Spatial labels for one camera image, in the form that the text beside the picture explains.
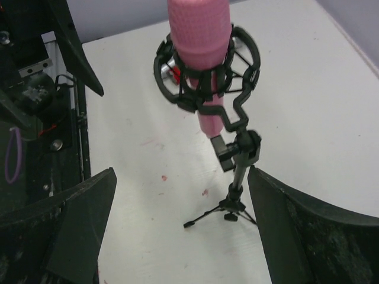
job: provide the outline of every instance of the red wire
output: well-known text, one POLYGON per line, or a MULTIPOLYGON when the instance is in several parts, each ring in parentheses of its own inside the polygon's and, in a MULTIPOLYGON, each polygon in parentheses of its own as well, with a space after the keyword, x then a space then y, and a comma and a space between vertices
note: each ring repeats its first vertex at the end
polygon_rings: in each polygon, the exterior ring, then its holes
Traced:
POLYGON ((53 130, 53 129, 55 129, 55 128, 57 128, 57 125, 56 125, 56 124, 53 124, 50 128, 45 129, 45 130, 42 130, 42 131, 38 134, 38 137, 41 137, 43 134, 45 134, 45 133, 47 133, 47 132, 49 132, 49 131, 51 131, 51 130, 53 130))

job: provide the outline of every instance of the elastic band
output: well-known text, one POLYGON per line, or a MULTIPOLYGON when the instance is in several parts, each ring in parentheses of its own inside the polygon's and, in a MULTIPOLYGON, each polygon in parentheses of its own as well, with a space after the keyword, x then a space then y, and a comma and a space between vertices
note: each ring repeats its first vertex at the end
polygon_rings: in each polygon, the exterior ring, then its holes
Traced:
POLYGON ((11 128, 11 138, 9 139, 7 153, 5 154, 5 180, 11 185, 13 184, 21 172, 21 165, 23 162, 23 143, 21 139, 21 131, 18 127, 11 128), (17 164, 16 170, 12 178, 9 177, 9 157, 11 155, 11 149, 13 144, 14 136, 16 136, 16 145, 17 145, 17 164))

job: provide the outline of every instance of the white surface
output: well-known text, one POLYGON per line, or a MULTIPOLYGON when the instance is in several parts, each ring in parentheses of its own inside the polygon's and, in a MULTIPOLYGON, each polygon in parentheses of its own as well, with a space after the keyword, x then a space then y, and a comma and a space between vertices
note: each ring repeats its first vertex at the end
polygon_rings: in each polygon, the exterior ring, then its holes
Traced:
MULTIPOLYGON (((379 217, 378 80, 313 1, 234 4, 232 20, 251 33, 262 57, 245 106, 263 138, 258 166, 315 197, 379 217)), ((217 213, 182 227, 225 197, 232 174, 222 173, 197 117, 156 87, 153 59, 167 33, 163 23, 84 47, 106 94, 88 90, 92 174, 112 166, 118 177, 101 279, 270 283, 258 230, 245 220, 229 223, 217 213)), ((252 211, 247 190, 243 201, 252 211)))

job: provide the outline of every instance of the microphone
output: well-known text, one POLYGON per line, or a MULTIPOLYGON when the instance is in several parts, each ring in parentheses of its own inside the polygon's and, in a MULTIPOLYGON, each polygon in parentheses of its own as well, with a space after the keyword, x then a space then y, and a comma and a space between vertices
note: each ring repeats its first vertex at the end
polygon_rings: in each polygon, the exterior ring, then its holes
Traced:
MULTIPOLYGON (((212 69, 225 60, 232 23, 229 0, 168 0, 171 40, 178 56, 186 66, 194 70, 212 69)), ((199 81, 190 79, 193 89, 199 81)), ((217 90, 217 78, 212 74, 210 89, 217 90)), ((204 106, 223 106, 223 96, 213 95, 204 106)), ((208 138, 220 135, 224 124, 218 115, 201 115, 201 130, 208 138)))

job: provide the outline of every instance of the tripod foot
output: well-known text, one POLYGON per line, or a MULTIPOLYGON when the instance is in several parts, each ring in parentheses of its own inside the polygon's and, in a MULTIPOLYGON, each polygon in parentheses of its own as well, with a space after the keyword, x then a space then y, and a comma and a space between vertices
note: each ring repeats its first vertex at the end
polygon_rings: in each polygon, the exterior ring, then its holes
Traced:
POLYGON ((228 214, 224 215, 224 220, 230 221, 230 222, 237 222, 238 217, 235 216, 235 214, 233 214, 233 213, 228 213, 228 214))
POLYGON ((186 228, 192 227, 193 225, 195 225, 195 222, 194 221, 190 221, 190 222, 185 223, 183 225, 183 227, 186 229, 186 228))

